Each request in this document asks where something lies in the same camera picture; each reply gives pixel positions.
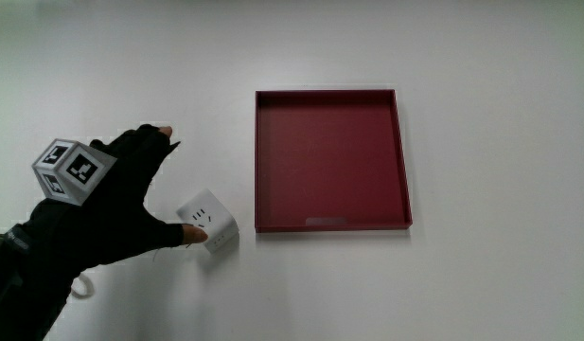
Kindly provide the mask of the person's left hand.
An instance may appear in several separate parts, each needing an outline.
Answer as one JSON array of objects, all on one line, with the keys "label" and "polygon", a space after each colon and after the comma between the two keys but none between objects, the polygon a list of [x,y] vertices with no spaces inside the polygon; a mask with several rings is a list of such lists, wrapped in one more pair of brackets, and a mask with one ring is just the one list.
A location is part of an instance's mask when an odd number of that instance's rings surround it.
[{"label": "person's left hand", "polygon": [[172,128],[142,125],[113,142],[91,145],[116,158],[113,167],[82,206],[44,199],[23,224],[33,239],[21,260],[20,275],[75,278],[82,271],[134,257],[153,249],[207,240],[192,224],[168,224],[144,206],[150,183],[177,147]]}]

